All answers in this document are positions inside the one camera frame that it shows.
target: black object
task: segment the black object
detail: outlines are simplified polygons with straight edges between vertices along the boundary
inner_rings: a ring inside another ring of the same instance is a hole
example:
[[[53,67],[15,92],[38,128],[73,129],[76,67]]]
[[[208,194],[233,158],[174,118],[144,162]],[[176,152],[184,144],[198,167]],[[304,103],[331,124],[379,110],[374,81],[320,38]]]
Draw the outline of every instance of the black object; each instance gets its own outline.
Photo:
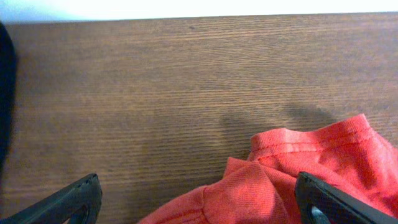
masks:
[[[388,223],[398,220],[338,190],[307,172],[300,172],[295,196],[302,223]]]
[[[14,46],[6,28],[0,23],[0,172],[9,147],[16,72]]]
[[[102,191],[98,176],[89,174],[29,208],[0,221],[15,223],[95,223],[101,208]]]

